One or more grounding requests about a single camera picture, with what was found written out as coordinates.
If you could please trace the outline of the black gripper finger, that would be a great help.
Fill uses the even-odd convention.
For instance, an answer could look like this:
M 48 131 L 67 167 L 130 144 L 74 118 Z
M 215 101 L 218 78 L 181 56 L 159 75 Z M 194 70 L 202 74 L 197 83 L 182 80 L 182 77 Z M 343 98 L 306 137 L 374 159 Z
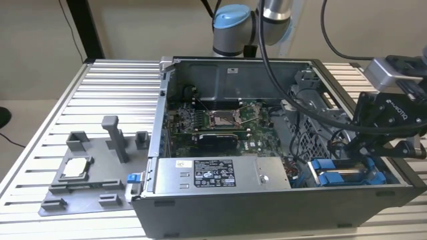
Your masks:
M 378 117 L 378 113 L 375 113 L 375 110 L 378 110 L 378 106 L 375 105 L 375 99 L 378 94 L 377 93 L 369 93 L 362 92 L 359 94 L 358 102 L 357 102 L 357 108 L 354 112 L 354 117 L 351 123 L 359 127 L 371 127 L 375 128 L 374 120 Z M 346 145 L 345 150 L 347 152 L 359 152 L 361 149 L 370 145 L 373 140 L 371 138 L 375 138 L 375 135 L 373 134 L 373 131 L 365 131 L 361 132 L 359 130 L 355 132 L 355 137 L 350 141 L 350 143 Z
M 421 160 L 427 158 L 427 149 L 423 144 L 421 142 L 414 144 L 409 140 L 401 140 L 393 147 L 385 147 L 375 143 L 362 148 L 367 150 L 370 156 Z

